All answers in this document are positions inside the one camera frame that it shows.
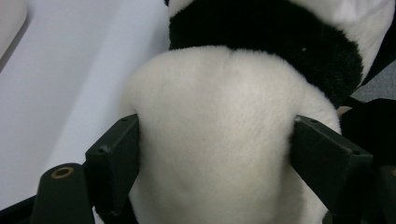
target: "panda's back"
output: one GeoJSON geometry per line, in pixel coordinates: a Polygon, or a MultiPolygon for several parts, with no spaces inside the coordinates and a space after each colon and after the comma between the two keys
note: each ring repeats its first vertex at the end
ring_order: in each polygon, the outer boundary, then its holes
{"type": "Polygon", "coordinates": [[[264,53],[204,47],[154,58],[126,94],[141,124],[139,222],[274,223],[294,117],[312,92],[324,99],[264,53]]]}

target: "panda plush toy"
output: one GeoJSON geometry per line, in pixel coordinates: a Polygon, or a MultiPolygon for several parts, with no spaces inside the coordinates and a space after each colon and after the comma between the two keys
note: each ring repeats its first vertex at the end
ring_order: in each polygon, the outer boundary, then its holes
{"type": "Polygon", "coordinates": [[[140,120],[138,222],[321,223],[325,206],[290,166],[294,118],[340,133],[336,108],[370,70],[394,1],[165,4],[170,50],[122,100],[140,120]]]}

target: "black fur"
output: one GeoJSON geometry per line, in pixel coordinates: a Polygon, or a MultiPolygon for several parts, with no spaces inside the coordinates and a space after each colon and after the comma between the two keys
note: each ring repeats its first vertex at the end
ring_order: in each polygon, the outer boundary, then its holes
{"type": "Polygon", "coordinates": [[[334,105],[361,81],[358,46],[288,1],[195,0],[170,22],[170,49],[227,46],[276,54],[334,105]]]}

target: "black fabric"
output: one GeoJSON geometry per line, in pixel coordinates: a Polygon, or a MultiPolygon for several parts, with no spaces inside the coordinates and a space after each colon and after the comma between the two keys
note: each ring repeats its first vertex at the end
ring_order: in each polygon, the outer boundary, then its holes
{"type": "Polygon", "coordinates": [[[227,46],[276,54],[334,105],[361,81],[356,43],[289,1],[195,0],[170,22],[170,49],[227,46]]]}
{"type": "Polygon", "coordinates": [[[377,99],[341,118],[343,136],[374,155],[374,168],[396,165],[396,101],[377,99]]]}
{"type": "Polygon", "coordinates": [[[373,79],[378,73],[384,68],[393,63],[396,60],[396,14],[393,14],[393,22],[390,26],[385,38],[381,44],[378,54],[374,60],[374,63],[364,79],[362,85],[366,85],[373,79]]]}
{"type": "Polygon", "coordinates": [[[134,209],[132,208],[132,204],[129,199],[125,202],[119,216],[114,217],[112,215],[100,214],[99,217],[105,222],[105,224],[138,224],[136,217],[134,216],[134,209]]]}

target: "white fur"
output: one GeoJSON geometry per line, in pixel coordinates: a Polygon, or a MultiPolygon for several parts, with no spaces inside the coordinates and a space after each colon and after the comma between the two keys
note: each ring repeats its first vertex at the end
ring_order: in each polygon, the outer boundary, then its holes
{"type": "Polygon", "coordinates": [[[386,1],[361,20],[338,25],[338,28],[344,31],[348,39],[358,43],[363,62],[361,81],[367,77],[382,40],[392,24],[394,9],[395,1],[386,1]]]}
{"type": "Polygon", "coordinates": [[[394,0],[290,0],[344,31],[359,45],[363,81],[393,19],[394,0]]]}
{"type": "Polygon", "coordinates": [[[394,0],[290,0],[331,25],[360,21],[394,0]]]}
{"type": "Polygon", "coordinates": [[[194,0],[170,0],[169,17],[175,16],[180,10],[191,4],[194,0]]]}
{"type": "Polygon", "coordinates": [[[166,52],[129,80],[141,224],[311,224],[326,209],[290,167],[297,114],[339,132],[335,110],[288,63],[221,47],[166,52]]]}

